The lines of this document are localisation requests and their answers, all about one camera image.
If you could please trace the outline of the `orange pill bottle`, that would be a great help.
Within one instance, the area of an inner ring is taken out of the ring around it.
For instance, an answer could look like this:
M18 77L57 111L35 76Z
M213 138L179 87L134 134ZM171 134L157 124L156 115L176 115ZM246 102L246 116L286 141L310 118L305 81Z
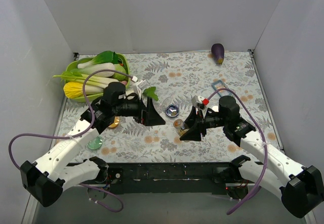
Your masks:
M189 130L189 126L182 119L175 120L173 126L180 137Z

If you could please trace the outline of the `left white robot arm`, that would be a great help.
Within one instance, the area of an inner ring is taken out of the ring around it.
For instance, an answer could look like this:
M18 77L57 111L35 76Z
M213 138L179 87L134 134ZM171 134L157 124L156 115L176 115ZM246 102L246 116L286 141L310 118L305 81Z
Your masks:
M101 184L107 180L108 165L92 157L84 163L69 167L70 161L92 140L112 125L115 117L133 117L144 126L164 125L157 113L153 99L142 101L142 90L147 82L133 84L132 92L124 84L112 82L104 89L103 96L95 99L81 115L67 138L33 163L25 161L20 166L23 187L44 207L55 203L61 194L85 181Z

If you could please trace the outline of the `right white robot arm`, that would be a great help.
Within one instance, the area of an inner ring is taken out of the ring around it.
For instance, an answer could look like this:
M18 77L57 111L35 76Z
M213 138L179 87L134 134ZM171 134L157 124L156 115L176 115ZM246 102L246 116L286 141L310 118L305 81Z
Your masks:
M315 167L305 167L292 160L273 145L268 145L255 127L240 115L240 107L232 96L219 99L218 109L208 108L209 100L201 96L192 98L192 109L185 123L189 129L182 141L201 141L209 128L222 127L225 136L252 154L261 164L240 156L230 162L227 169L234 182L244 179L254 182L255 190L246 195L252 198L259 188L278 197L284 207L297 218L303 218L323 202L323 180Z

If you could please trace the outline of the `blue round pill container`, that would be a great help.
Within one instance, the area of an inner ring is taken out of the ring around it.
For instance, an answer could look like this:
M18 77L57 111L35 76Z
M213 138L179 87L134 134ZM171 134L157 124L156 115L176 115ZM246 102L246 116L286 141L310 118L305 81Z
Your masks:
M175 118L179 115L179 107L176 105L168 105L165 108L165 114L170 118Z

